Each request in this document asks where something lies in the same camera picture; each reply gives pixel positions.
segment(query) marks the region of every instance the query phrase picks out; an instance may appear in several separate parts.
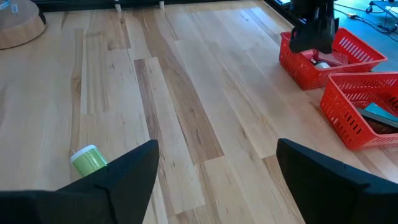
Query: item in basket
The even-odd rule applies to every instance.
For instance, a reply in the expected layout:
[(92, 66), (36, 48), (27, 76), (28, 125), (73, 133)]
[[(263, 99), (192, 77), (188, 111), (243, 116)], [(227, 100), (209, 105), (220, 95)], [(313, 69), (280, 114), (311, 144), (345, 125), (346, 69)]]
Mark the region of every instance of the item in basket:
[(367, 112), (374, 113), (374, 114), (376, 114), (376, 115), (379, 115), (379, 116), (382, 116), (382, 117), (384, 117), (384, 118), (387, 118), (387, 119), (393, 120), (393, 121), (395, 121), (395, 122), (398, 122), (398, 118), (397, 118), (396, 116), (394, 116), (394, 115), (388, 113), (386, 110), (384, 110), (383, 108), (381, 108), (380, 106), (378, 106), (378, 105), (375, 104), (375, 103), (369, 104), (369, 105), (365, 108), (365, 110), (366, 110)]
[[(289, 48), (289, 40), (292, 33), (283, 32), (281, 36), (282, 42), (280, 45), (279, 62), (302, 90), (311, 90), (326, 86), (328, 83), (328, 75), (331, 73), (369, 72), (370, 69), (387, 60), (383, 54), (379, 53), (344, 28), (338, 29), (332, 47), (334, 52), (341, 52), (347, 56), (347, 59), (350, 60), (348, 65), (335, 65), (334, 63), (329, 63), (328, 61), (322, 60), (322, 58), (316, 57), (316, 51), (314, 52), (313, 50), (311, 50), (311, 52), (308, 51), (295, 54)], [(315, 68), (309, 61), (311, 58), (325, 61), (331, 68)]]
[(326, 62), (316, 61), (314, 58), (311, 58), (310, 61), (317, 69), (330, 68), (329, 64), (327, 64)]
[(373, 131), (377, 134), (398, 133), (398, 122), (368, 112), (361, 108), (357, 108), (358, 112), (368, 122)]
[(318, 58), (319, 60), (327, 62), (331, 67), (349, 64), (348, 56), (339, 52), (333, 52), (332, 54), (323, 54), (319, 52)]

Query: white object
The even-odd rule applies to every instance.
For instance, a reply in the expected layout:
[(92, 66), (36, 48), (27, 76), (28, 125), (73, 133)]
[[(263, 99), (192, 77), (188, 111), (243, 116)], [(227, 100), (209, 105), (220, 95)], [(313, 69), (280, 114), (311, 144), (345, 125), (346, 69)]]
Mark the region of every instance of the white object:
[(80, 157), (81, 155), (83, 155), (84, 153), (86, 153), (92, 149), (97, 149), (97, 147), (95, 145), (89, 145), (89, 146), (84, 147), (83, 149), (80, 149), (79, 151), (77, 151), (75, 154), (73, 154), (70, 157), (70, 163), (73, 163), (73, 161), (75, 161), (75, 159), (77, 159), (78, 157)]
[(398, 14), (398, 7), (386, 6), (386, 9)]
[(315, 68), (317, 68), (317, 69), (325, 69), (325, 68), (330, 68), (330, 65), (328, 63), (326, 63), (326, 62), (318, 62), (315, 65)]
[(114, 8), (116, 9), (116, 12), (122, 12), (122, 8), (120, 7), (120, 4), (115, 4)]

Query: wood grain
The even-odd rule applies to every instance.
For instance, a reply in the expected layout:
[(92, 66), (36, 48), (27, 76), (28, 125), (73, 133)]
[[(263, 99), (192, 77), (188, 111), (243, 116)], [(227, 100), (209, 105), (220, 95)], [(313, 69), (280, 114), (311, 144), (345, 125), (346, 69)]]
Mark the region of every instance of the wood grain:
[(151, 139), (160, 147), (159, 178), (168, 216), (204, 205), (195, 169), (157, 58), (134, 61)]
[(0, 189), (55, 190), (72, 151), (107, 160), (149, 139), (159, 171), (145, 224), (303, 223), (275, 156), (289, 138), (398, 182), (398, 150), (345, 148), (279, 65), (292, 26), (264, 1), (46, 13), (0, 51)]
[[(244, 192), (253, 219), (256, 223), (261, 223), (262, 220), (270, 220), (270, 223), (292, 223), (286, 205), (276, 204), (276, 200), (282, 200), (281, 196), (273, 192), (275, 185), (271, 177), (261, 168), (264, 166), (257, 152), (215, 80), (219, 74), (217, 68), (209, 66), (212, 60), (202, 54), (199, 45), (179, 40), (177, 48), (213, 124), (234, 177)], [(196, 54), (190, 54), (192, 49), (195, 49)]]
[(278, 159), (276, 155), (269, 156), (262, 159), (263, 163), (266, 165), (272, 180), (277, 184), (279, 191), (282, 194), (284, 202), (288, 204), (290, 215), (295, 220), (296, 223), (305, 224), (303, 217), (301, 216), (299, 208), (297, 208), (294, 198), (290, 193), (290, 190), (285, 182), (282, 171), (280, 170)]
[(159, 56), (192, 161), (196, 164), (222, 156), (223, 152), (190, 78), (181, 66), (179, 56), (174, 54), (172, 34), (167, 26), (158, 27), (157, 16), (164, 19), (160, 13), (144, 11), (139, 20), (146, 27), (144, 33), (150, 53)]

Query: white lid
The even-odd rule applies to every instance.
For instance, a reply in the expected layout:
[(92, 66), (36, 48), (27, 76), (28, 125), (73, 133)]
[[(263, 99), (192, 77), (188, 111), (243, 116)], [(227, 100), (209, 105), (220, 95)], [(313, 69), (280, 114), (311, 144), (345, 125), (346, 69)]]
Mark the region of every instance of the white lid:
[(70, 157), (70, 163), (73, 163), (73, 161), (75, 161), (75, 159), (77, 159), (78, 157), (80, 157), (81, 155), (86, 153), (87, 151), (92, 150), (92, 149), (96, 149), (96, 148), (97, 147), (95, 145), (89, 145), (89, 146), (84, 147), (83, 149), (80, 149), (74, 155), (72, 155)]

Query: teal object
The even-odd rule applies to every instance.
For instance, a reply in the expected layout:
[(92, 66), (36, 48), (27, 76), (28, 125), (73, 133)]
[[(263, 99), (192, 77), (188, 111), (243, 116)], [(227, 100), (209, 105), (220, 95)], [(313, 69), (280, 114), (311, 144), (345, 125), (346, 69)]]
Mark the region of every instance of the teal object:
[(390, 113), (388, 113), (385, 109), (381, 108), (375, 103), (369, 104), (365, 109), (365, 111), (382, 116), (383, 118), (390, 119), (392, 121), (398, 122), (398, 118)]
[(3, 10), (10, 5), (10, 0), (0, 0), (0, 10)]
[(76, 167), (82, 177), (107, 165), (106, 159), (94, 145), (80, 149), (70, 157), (70, 163)]

